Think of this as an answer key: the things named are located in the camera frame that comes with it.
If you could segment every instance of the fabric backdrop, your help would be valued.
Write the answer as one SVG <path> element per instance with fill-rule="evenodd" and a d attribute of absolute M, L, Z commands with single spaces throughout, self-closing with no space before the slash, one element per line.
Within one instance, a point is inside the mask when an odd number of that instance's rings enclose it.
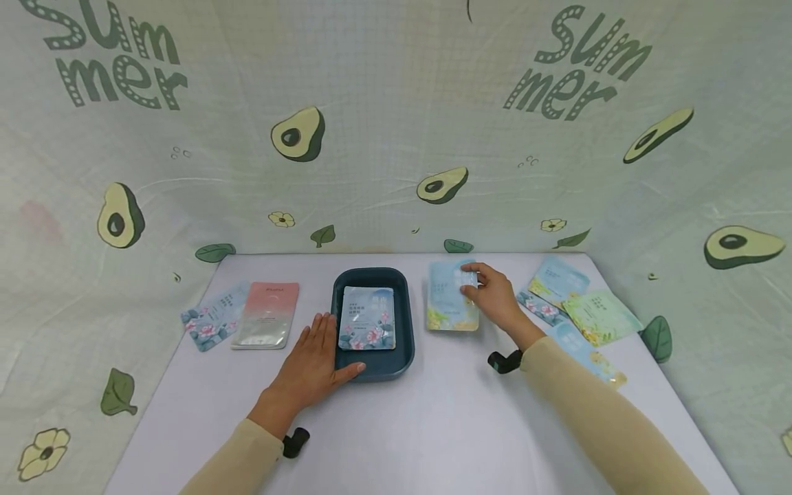
<path fill-rule="evenodd" d="M 0 492 L 101 493 L 225 253 L 561 245 L 668 322 L 738 488 L 789 493 L 790 26 L 783 0 L 3 2 Z"/>

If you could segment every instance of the plastic tray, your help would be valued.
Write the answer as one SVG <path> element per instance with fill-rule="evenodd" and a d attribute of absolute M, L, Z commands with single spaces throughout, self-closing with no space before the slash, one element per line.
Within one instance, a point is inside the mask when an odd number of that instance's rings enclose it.
<path fill-rule="evenodd" d="M 396 321 L 396 348 L 390 351 L 350 351 L 336 344 L 336 369 L 362 361 L 366 371 L 355 382 L 384 382 L 404 373 L 415 357 L 413 316 L 409 310 L 407 279 L 394 268 L 353 268 L 338 276 L 333 284 L 333 305 L 341 328 L 341 304 L 344 287 L 390 287 L 394 290 L 394 319 Z"/>

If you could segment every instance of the white table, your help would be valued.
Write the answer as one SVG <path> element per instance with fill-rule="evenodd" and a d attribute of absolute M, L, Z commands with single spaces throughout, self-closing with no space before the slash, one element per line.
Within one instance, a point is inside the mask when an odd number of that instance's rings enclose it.
<path fill-rule="evenodd" d="M 544 256 L 474 255 L 506 273 L 516 288 L 529 280 Z M 591 289 L 607 287 L 588 256 L 563 256 L 588 275 Z M 392 382 L 347 385 L 301 414 L 294 427 L 306 428 L 310 441 L 297 459 L 280 461 L 265 487 L 268 495 L 612 493 L 520 373 L 498 375 L 489 367 L 486 360 L 492 351 L 508 355 L 515 348 L 502 332 L 484 317 L 478 332 L 425 329 L 428 264 L 451 258 L 440 254 L 227 257 L 204 298 L 242 280 L 299 282 L 286 349 L 232 351 L 226 340 L 202 353 L 185 336 L 106 493 L 177 493 L 246 416 L 302 327 L 315 313 L 329 310 L 336 277 L 349 268 L 366 266 L 393 267 L 406 277 L 415 360 Z M 174 318 L 180 309 L 174 308 Z M 736 494 L 638 335 L 610 344 L 602 353 L 627 374 L 628 383 L 620 389 L 624 396 L 666 435 L 702 483 L 718 495 Z"/>

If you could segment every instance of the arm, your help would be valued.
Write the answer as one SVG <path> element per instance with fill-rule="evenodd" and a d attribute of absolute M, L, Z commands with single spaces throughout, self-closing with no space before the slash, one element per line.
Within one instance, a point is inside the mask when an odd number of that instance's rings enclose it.
<path fill-rule="evenodd" d="M 553 406 L 616 493 L 707 493 L 641 411 L 546 338 L 517 306 L 512 284 L 502 273 L 483 263 L 463 269 L 478 272 L 482 284 L 463 287 L 463 294 L 523 351 L 520 369 L 528 383 Z"/>
<path fill-rule="evenodd" d="M 282 438 L 297 414 L 358 376 L 363 363 L 335 370 L 336 318 L 325 313 L 300 334 L 280 373 L 231 438 L 204 464 L 180 495 L 253 495 L 284 452 Z"/>
<path fill-rule="evenodd" d="M 708 493 L 641 411 L 552 339 L 540 339 L 526 350 L 520 369 L 616 493 Z"/>

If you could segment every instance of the beige sleeve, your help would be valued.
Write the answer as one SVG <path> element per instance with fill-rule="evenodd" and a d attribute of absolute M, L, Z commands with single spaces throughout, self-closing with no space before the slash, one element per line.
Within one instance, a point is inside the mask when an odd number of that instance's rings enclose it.
<path fill-rule="evenodd" d="M 707 493 L 652 422 L 553 339 L 536 341 L 520 369 L 617 494 Z"/>
<path fill-rule="evenodd" d="M 282 441 L 251 420 L 242 420 L 180 495 L 254 495 L 283 453 Z"/>

